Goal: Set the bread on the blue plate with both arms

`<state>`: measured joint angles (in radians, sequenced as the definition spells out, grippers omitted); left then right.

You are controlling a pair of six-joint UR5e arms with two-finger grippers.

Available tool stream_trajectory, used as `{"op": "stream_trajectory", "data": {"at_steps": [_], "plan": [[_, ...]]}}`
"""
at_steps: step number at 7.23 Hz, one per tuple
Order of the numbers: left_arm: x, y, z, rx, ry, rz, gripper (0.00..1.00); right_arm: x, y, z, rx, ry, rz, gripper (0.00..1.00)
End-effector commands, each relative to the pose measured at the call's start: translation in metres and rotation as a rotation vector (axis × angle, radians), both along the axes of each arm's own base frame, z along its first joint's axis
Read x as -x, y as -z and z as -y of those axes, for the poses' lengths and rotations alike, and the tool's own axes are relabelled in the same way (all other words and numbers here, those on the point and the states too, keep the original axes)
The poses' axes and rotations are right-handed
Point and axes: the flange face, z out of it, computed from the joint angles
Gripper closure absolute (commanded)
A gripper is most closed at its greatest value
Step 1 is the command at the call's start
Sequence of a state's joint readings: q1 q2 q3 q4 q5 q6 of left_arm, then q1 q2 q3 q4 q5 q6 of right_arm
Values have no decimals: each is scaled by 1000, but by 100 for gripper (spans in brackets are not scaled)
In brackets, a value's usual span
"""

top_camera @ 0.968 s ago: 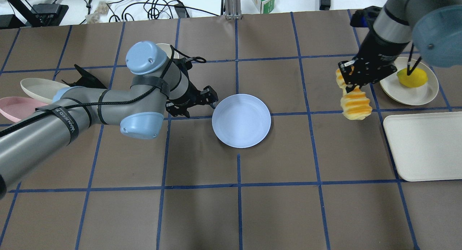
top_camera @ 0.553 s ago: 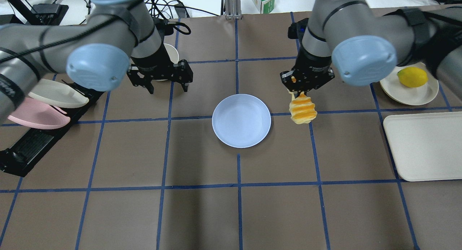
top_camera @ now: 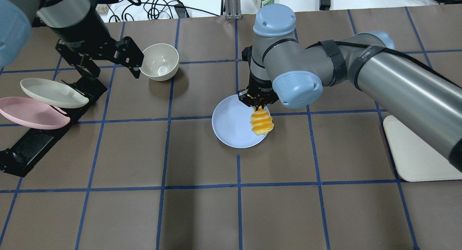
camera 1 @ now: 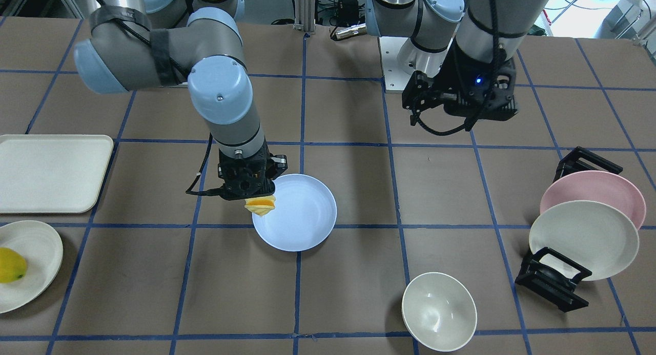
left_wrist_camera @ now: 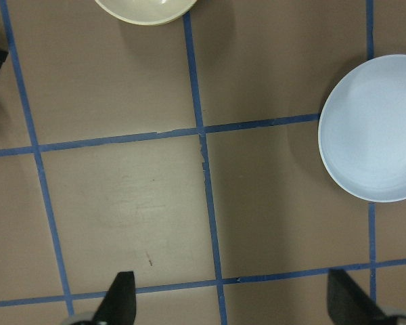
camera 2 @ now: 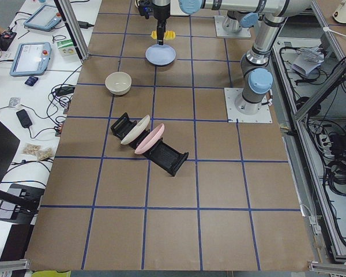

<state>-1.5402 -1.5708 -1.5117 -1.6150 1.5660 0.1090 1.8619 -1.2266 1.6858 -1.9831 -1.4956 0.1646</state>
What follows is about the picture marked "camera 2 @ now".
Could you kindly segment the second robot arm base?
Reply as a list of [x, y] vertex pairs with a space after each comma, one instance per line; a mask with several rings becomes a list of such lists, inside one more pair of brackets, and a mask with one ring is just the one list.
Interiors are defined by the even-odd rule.
[[228, 10], [222, 23], [223, 30], [228, 33], [239, 33], [242, 30], [240, 21], [244, 19], [247, 14], [248, 12]]

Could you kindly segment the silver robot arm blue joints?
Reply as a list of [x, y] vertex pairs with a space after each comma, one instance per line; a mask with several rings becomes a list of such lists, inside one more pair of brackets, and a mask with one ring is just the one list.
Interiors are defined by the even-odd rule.
[[262, 102], [272, 87], [273, 76], [266, 66], [285, 21], [307, 9], [310, 4], [310, 1], [179, 1], [181, 11], [186, 14], [194, 14], [200, 9], [264, 14], [253, 46], [240, 62], [245, 82], [242, 97], [251, 104]]

